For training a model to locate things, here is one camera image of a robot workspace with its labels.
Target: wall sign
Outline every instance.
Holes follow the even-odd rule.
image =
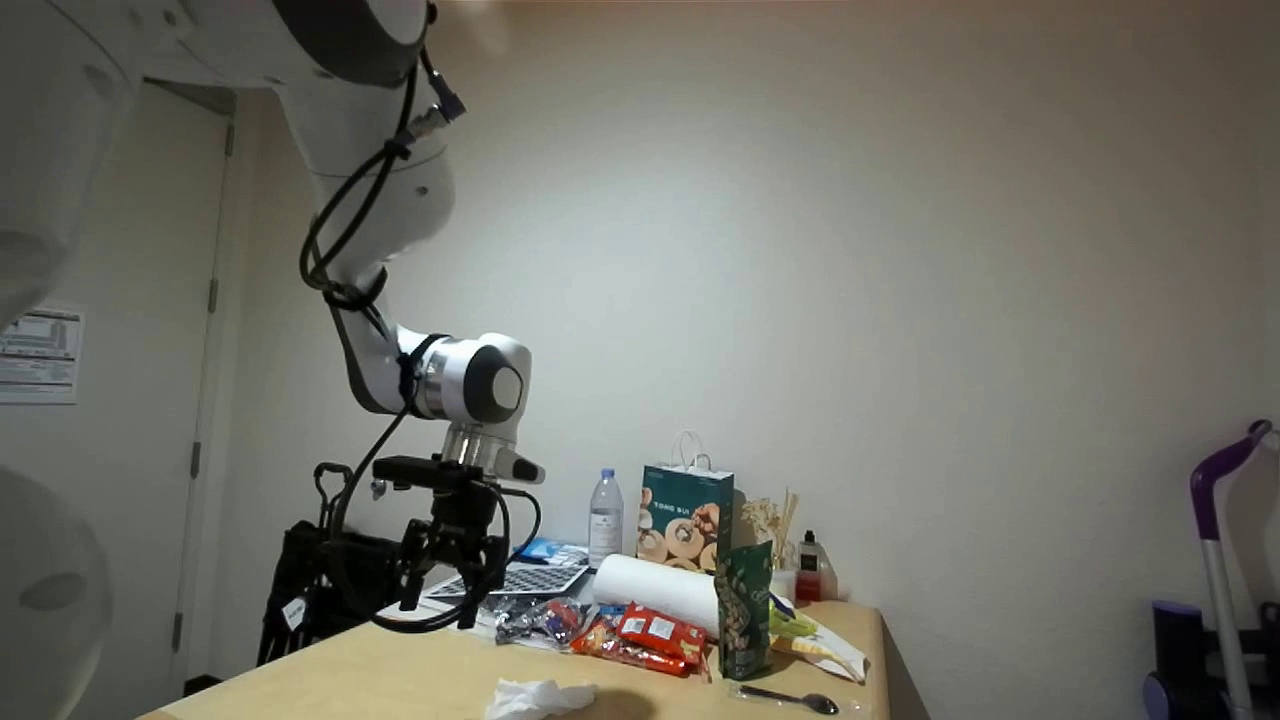
[[[33,308],[0,327],[0,406],[75,406],[83,312]]]

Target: spoon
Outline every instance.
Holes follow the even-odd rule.
[[[739,686],[739,692],[747,698],[769,698],[769,700],[785,700],[785,703],[805,703],[819,718],[841,718],[841,703],[830,698],[819,698],[819,692],[809,692],[809,698],[787,698],[787,692],[771,692],[771,690],[751,690],[751,686]]]

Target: plastic bottle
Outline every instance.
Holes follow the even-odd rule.
[[[615,473],[601,470],[597,493],[593,493],[593,564],[601,569],[602,556],[623,547],[623,493],[615,488]]]
[[[795,605],[824,599],[824,578],[819,578],[819,547],[815,538],[805,534],[800,542],[800,573],[795,573]]]

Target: white door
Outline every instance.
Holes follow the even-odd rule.
[[[143,90],[47,308],[83,312],[71,410],[0,410],[0,464],[52,486],[106,552],[113,629],[75,720],[123,720],[181,692],[186,464],[227,119]]]

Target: purple handle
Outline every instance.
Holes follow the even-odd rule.
[[[1198,529],[1198,542],[1220,542],[1220,529],[1214,529],[1214,502],[1210,502],[1210,488],[1233,478],[1252,453],[1254,445],[1271,431],[1271,422],[1252,422],[1248,425],[1248,438],[1204,457],[1193,473],[1193,506],[1196,506],[1196,529]]]

